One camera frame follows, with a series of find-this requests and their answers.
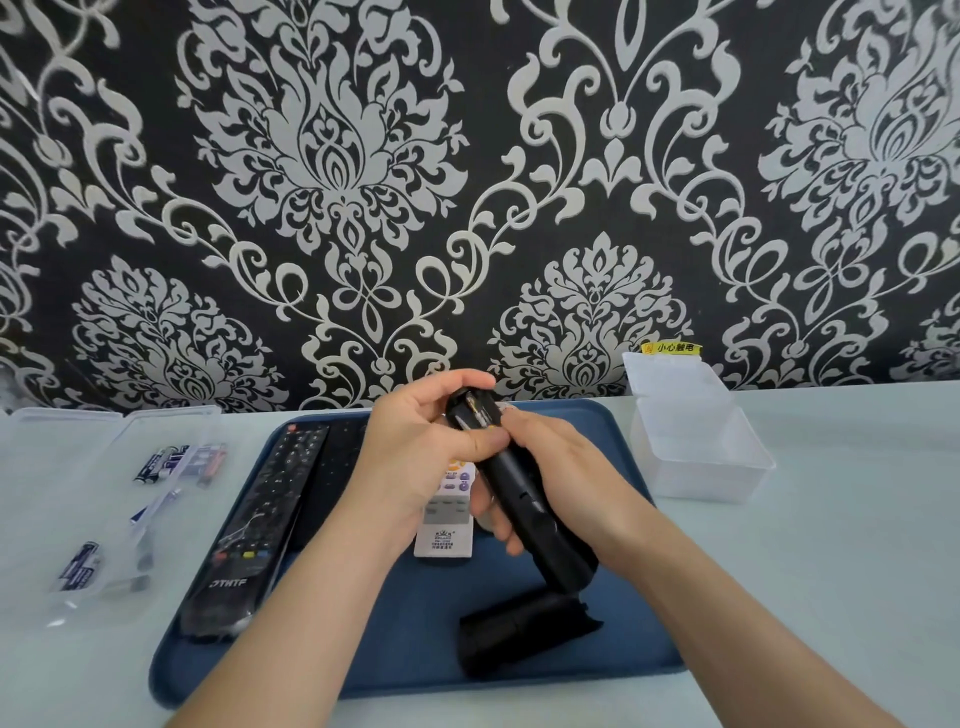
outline black remote control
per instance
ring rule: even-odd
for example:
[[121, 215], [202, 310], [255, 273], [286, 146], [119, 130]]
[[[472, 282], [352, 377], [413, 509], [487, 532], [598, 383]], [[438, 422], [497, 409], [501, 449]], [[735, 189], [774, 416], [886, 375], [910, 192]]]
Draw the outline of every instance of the black remote control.
[[[446, 420], [460, 429], [482, 429], [500, 424], [500, 409], [490, 392], [464, 387], [447, 399]], [[547, 585], [564, 595], [584, 589], [596, 573], [597, 557], [554, 515], [530, 451], [511, 443], [476, 466]]]
[[180, 631], [208, 640], [240, 634], [270, 592], [329, 425], [290, 423], [276, 439], [180, 610]]

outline finger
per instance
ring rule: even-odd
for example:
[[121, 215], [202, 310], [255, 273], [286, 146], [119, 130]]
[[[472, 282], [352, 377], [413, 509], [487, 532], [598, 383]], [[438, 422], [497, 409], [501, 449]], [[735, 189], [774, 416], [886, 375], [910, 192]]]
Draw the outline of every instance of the finger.
[[500, 506], [495, 505], [488, 511], [490, 515], [490, 525], [493, 528], [493, 535], [497, 541], [507, 541], [514, 533], [514, 525], [510, 523], [507, 514], [503, 512]]
[[470, 513], [474, 518], [483, 516], [493, 503], [493, 494], [487, 480], [479, 471], [470, 486]]
[[523, 553], [523, 542], [516, 533], [511, 534], [510, 538], [507, 539], [507, 553], [511, 556], [519, 556]]
[[551, 419], [532, 412], [508, 409], [504, 410], [500, 424], [518, 445], [529, 449], [534, 456], [546, 456], [566, 440], [557, 430], [559, 425], [549, 422]]
[[503, 427], [459, 430], [443, 429], [447, 455], [451, 459], [479, 463], [510, 445], [510, 433]]
[[489, 372], [478, 369], [451, 369], [410, 382], [400, 389], [400, 393], [420, 410], [423, 417], [433, 420], [443, 412], [438, 405], [443, 404], [447, 395], [461, 387], [492, 389], [495, 384], [496, 379]]

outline forearm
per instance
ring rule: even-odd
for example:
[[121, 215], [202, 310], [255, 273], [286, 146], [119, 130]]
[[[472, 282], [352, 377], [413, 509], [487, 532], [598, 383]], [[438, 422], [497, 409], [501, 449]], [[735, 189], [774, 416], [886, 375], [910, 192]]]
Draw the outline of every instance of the forearm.
[[637, 518], [623, 571], [727, 728], [900, 726], [659, 511], [640, 509]]
[[404, 546], [339, 504], [169, 725], [323, 725]]

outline hand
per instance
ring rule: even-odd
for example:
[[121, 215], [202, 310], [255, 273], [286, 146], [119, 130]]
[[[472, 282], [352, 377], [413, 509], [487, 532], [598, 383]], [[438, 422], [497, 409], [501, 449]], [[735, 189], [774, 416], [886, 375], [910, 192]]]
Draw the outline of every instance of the hand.
[[476, 462], [506, 448], [500, 427], [461, 431], [434, 423], [446, 398], [460, 387], [492, 389], [493, 375], [473, 369], [426, 376], [376, 401], [363, 447], [341, 502], [383, 520], [400, 550], [417, 534], [423, 506], [433, 497], [451, 460]]
[[[543, 490], [557, 517], [587, 542], [604, 566], [621, 572], [619, 544], [636, 530], [637, 514], [653, 506], [566, 420], [507, 407], [500, 423], [536, 458]], [[510, 521], [480, 478], [470, 493], [470, 511], [474, 516], [489, 512], [493, 535], [507, 543], [507, 552], [516, 556], [523, 551]]]

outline person's left hand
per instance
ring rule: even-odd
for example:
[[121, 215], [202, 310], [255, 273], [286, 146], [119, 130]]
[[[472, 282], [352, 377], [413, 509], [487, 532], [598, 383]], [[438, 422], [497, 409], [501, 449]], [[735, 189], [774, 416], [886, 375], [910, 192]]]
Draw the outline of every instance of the person's left hand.
[[492, 389], [495, 383], [486, 372], [459, 369], [418, 379], [377, 400], [341, 498], [344, 506], [381, 519], [397, 547], [406, 548], [447, 464], [484, 460], [510, 443], [502, 427], [461, 431], [434, 422], [444, 413], [447, 396], [460, 387]]

